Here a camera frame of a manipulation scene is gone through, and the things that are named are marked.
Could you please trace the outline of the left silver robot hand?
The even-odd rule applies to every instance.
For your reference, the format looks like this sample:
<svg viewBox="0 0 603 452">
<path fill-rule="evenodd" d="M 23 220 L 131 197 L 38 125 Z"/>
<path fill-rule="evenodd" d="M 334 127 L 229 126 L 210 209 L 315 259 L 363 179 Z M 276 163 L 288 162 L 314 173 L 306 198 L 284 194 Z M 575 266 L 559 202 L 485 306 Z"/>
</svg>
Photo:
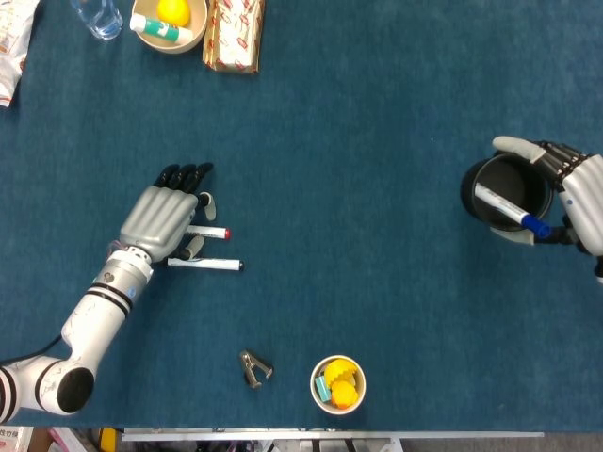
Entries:
<svg viewBox="0 0 603 452">
<path fill-rule="evenodd" d="M 143 190 L 120 230 L 119 241 L 128 249 L 142 250 L 152 263 L 171 256 L 180 246 L 187 227 L 202 208 L 207 220 L 217 216 L 213 196 L 201 191 L 202 179 L 214 165 L 171 164 Z"/>
</svg>

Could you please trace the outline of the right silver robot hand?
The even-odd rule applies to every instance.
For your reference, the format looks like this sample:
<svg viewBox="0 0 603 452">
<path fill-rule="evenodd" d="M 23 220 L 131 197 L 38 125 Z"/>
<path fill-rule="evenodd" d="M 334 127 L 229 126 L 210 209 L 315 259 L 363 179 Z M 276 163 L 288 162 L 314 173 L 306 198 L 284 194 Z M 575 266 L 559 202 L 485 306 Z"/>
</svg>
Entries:
<svg viewBox="0 0 603 452">
<path fill-rule="evenodd" d="M 533 232 L 503 233 L 517 243 L 575 245 L 586 254 L 602 256 L 602 156 L 582 153 L 566 144 L 519 137 L 493 139 L 496 150 L 528 161 L 557 192 L 565 211 L 563 226 L 549 237 Z"/>
</svg>

